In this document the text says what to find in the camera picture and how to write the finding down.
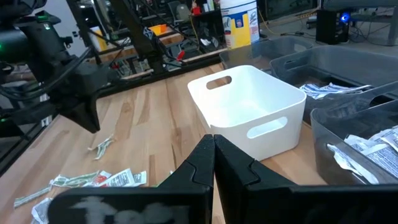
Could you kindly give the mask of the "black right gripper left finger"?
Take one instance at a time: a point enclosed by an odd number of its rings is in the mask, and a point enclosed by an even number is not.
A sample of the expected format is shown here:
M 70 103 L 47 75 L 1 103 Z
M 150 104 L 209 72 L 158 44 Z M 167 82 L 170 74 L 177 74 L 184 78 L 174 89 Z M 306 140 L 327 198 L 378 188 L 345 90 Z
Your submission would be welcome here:
M 67 190 L 51 201 L 49 223 L 211 223 L 214 164 L 206 134 L 159 186 Z

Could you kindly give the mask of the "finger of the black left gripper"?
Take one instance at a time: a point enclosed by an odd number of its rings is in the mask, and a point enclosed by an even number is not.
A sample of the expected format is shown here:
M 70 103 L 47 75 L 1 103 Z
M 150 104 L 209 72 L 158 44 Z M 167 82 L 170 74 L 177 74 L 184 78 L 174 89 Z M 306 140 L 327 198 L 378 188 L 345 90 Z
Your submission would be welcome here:
M 96 91 L 88 98 L 86 102 L 86 113 L 88 128 L 91 133 L 96 133 L 100 130 L 100 122 L 98 119 L 96 100 L 98 99 L 99 93 Z
M 72 98 L 66 102 L 63 102 L 60 109 L 60 114 L 92 133 L 93 112 L 91 106 L 92 103 L 90 100 L 79 100 Z

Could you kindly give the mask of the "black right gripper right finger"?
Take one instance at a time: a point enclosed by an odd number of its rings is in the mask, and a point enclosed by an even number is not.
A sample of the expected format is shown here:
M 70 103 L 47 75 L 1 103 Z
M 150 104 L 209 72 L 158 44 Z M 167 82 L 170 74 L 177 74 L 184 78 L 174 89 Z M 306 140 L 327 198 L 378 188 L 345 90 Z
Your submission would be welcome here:
M 226 223 L 397 223 L 396 185 L 298 185 L 216 134 Z

